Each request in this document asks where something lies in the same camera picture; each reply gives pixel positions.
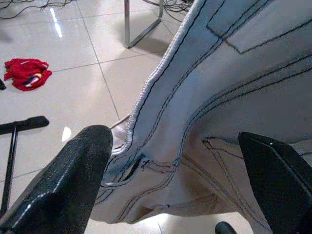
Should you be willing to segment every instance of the black cable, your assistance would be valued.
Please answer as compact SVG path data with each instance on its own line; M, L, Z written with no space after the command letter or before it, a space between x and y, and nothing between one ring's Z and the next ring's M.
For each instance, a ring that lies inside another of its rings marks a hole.
M152 1L152 0L143 0L144 2L148 3L148 4L151 4L151 5L154 5L154 6L159 6L159 2L155 2L155 1ZM179 21L179 22L182 22L180 21L179 19L175 18L173 15L171 15L169 12L176 12L176 13L179 13L179 12L188 12L193 1L192 0L163 0L164 3L164 10L167 12L167 14Z
M16 4L16 3L25 3L25 2L33 2L35 0L7 0L7 1L0 1L0 4L2 3L7 3L6 6L0 8L0 11L9 7L11 4ZM21 14L24 10L28 9L28 8L39 8L41 10L43 10L46 7L61 7L63 8L65 5L71 3L72 1L76 1L76 0L64 0L63 2L50 2L50 0L47 0L46 4L42 5L42 6L27 6L25 8L23 8L21 11L19 11L17 14L15 14L14 16L11 17L1 17L0 19L3 20L9 20L9 19L13 19L16 16L18 16L19 14Z

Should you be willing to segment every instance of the red cloth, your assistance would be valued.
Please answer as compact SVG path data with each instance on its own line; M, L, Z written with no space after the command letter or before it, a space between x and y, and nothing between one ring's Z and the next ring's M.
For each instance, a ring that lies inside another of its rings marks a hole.
M13 79L13 85L20 90L30 91L45 84L52 74L48 64L38 59L14 58L4 63L4 80Z

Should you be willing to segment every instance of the red garment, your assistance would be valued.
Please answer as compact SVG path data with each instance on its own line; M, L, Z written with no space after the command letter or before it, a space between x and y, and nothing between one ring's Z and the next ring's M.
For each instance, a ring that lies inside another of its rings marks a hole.
M38 59L14 58L4 63L4 80L13 79L13 85L20 90L30 91L45 84L52 74L47 71L48 64Z

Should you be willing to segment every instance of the white tile floor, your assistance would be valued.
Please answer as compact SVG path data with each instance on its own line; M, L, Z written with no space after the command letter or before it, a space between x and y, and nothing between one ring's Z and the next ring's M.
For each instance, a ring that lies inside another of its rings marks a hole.
M46 0L36 0L40 4ZM157 8L131 0L132 38L156 19ZM1 11L7 17L19 5ZM0 20L0 59L37 58L50 64L52 76L31 92L6 82L0 92L0 123L45 115L50 125L20 132L16 152L11 205L26 185L64 146L64 129L71 137L92 124L110 126L128 114L149 74L155 69L180 23L168 15L132 49L125 49L123 0L79 0L62 9L32 8L11 20ZM174 14L180 20L184 15ZM4 66L0 66L0 75ZM10 136L0 136L0 199ZM194 233L212 234L219 221L228 221L238 233L251 234L239 214L182 218L167 214L135 225L90 220L85 233Z

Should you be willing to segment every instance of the metal chair leg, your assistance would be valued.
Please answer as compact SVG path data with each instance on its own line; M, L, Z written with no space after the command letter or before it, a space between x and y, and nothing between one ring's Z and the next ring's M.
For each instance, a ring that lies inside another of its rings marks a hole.
M126 47L129 49L137 44L146 34L148 34L153 28L155 28L160 22L163 15L163 0L159 0L159 15L150 26L148 26L143 32L141 32L133 41L130 41L130 3L129 0L125 0L125 40Z

